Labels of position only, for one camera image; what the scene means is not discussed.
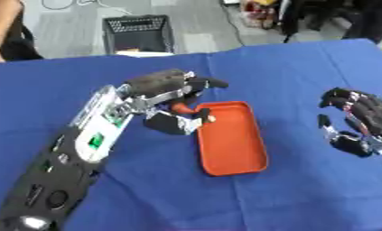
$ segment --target blue tablecloth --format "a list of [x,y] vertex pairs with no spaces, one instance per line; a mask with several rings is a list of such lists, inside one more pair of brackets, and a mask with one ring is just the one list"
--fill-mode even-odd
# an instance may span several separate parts
[[317,128],[323,92],[382,97],[382,52],[367,41],[245,47],[213,54],[96,57],[0,64],[0,204],[35,154],[106,84],[179,68],[225,79],[206,101],[247,101],[266,144],[259,174],[210,177],[194,135],[170,136],[137,117],[65,230],[379,230],[382,159],[332,149]]

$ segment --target wire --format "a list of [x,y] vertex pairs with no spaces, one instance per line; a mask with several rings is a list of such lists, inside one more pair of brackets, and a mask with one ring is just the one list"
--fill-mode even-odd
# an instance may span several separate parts
[[102,3],[101,0],[95,0],[95,2],[97,2],[98,5],[100,5],[100,6],[102,6],[102,7],[106,7],[106,8],[114,9],[114,10],[116,10],[116,11],[119,11],[119,12],[122,12],[122,13],[125,13],[125,14],[129,14],[129,15],[132,15],[132,13],[128,12],[125,8],[106,5],[106,4]]
[[226,8],[224,4],[222,3],[219,3],[219,4],[221,6],[221,9],[223,9],[224,14],[226,15],[227,22],[233,27],[235,31],[237,41],[239,42],[241,46],[243,47],[246,46],[246,44],[243,42],[243,39],[241,38],[241,32],[239,31],[238,27],[234,24],[234,22],[231,19],[230,12],[228,11],[228,9]]
[[80,1],[80,0],[77,0],[77,5],[79,6],[84,6],[84,5],[91,5],[93,3],[97,2],[96,0],[89,0],[89,1]]
[[75,0],[72,0],[70,4],[68,5],[65,5],[65,6],[62,6],[62,7],[59,7],[59,8],[54,8],[54,7],[50,7],[48,5],[46,5],[46,1],[45,0],[42,0],[42,6],[48,10],[52,10],[52,11],[60,11],[60,10],[65,10],[65,9],[68,9],[70,7],[72,7],[74,4],[75,4]]
[[42,0],[42,6],[46,9],[52,10],[52,11],[65,10],[65,9],[72,7],[73,5],[85,6],[85,5],[91,5],[91,4],[98,4],[99,6],[102,6],[102,7],[110,8],[110,9],[116,10],[116,11],[124,13],[124,14],[132,15],[132,13],[128,12],[125,8],[106,5],[106,4],[102,3],[101,0],[88,0],[88,1],[72,0],[70,4],[59,7],[59,8],[50,7],[46,4],[46,0]]

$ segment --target robotic arm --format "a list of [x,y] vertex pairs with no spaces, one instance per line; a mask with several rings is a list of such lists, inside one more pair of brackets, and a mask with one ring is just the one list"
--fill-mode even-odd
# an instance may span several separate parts
[[192,119],[164,109],[227,86],[171,69],[103,87],[14,184],[0,208],[0,231],[61,230],[134,116],[145,115],[146,126],[167,134],[191,134],[210,120],[208,109]]
[[382,99],[360,91],[334,88],[321,98],[320,108],[326,106],[344,111],[345,122],[357,132],[338,132],[326,115],[319,115],[319,127],[334,148],[358,157],[382,155]]

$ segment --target black mesh basket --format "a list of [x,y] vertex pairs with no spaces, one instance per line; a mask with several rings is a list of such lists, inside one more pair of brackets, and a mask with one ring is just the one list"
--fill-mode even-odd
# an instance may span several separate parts
[[118,51],[173,53],[173,36],[167,15],[106,18],[103,22],[107,54]]

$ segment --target orange tray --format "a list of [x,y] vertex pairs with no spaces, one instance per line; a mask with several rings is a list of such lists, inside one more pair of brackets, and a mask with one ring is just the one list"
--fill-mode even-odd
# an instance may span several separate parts
[[213,176],[260,172],[267,157],[251,107],[245,102],[201,104],[216,117],[198,129],[203,168]]

